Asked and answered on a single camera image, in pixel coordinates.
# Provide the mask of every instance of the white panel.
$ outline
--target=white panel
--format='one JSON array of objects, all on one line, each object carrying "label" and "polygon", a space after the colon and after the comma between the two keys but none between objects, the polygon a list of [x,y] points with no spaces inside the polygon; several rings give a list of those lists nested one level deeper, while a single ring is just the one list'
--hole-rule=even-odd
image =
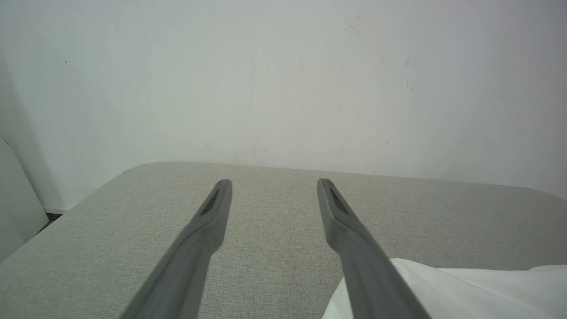
[{"label": "white panel", "polygon": [[16,230],[10,219],[0,219],[0,263],[18,250],[26,242]]},{"label": "white panel", "polygon": [[10,146],[0,140],[0,223],[2,236],[14,237],[14,242],[2,240],[0,245],[16,245],[35,236],[47,224],[48,218]]}]

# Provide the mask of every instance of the dark floor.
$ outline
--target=dark floor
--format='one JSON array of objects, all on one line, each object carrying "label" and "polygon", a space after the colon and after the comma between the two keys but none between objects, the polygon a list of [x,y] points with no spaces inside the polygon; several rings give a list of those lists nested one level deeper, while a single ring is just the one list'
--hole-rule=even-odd
[{"label": "dark floor", "polygon": [[47,218],[49,219],[49,221],[47,222],[47,224],[45,224],[45,226],[43,226],[43,228],[37,232],[38,234],[44,230],[47,226],[51,225],[51,223],[53,223],[56,219],[58,219],[59,217],[63,216],[61,214],[52,214],[52,213],[45,213],[47,215]]}]

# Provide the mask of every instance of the white fabric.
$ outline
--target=white fabric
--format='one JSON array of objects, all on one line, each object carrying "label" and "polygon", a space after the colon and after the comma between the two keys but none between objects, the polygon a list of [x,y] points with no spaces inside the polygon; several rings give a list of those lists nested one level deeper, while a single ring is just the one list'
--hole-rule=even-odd
[{"label": "white fabric", "polygon": [[[503,271],[391,261],[431,318],[567,318],[566,265]],[[352,318],[343,278],[323,319]]]}]

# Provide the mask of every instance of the gray upholstered table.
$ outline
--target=gray upholstered table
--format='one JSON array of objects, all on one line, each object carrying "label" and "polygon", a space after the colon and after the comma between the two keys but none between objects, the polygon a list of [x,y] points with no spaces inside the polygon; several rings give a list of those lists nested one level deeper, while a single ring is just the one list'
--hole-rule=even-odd
[{"label": "gray upholstered table", "polygon": [[342,274],[316,181],[390,257],[435,267],[567,263],[567,202],[527,188],[206,163],[122,173],[0,264],[2,318],[117,318],[215,182],[233,181],[200,317],[319,318]]}]

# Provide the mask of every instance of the baseboard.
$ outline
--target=baseboard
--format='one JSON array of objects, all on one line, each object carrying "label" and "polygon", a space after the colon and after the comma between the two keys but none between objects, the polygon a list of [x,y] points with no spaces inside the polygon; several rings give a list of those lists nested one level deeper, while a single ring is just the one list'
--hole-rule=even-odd
[{"label": "baseboard", "polygon": [[68,211],[68,209],[64,209],[64,208],[61,208],[61,207],[47,207],[47,206],[43,206],[43,210],[46,213],[59,214],[59,215],[63,215],[65,212]]}]

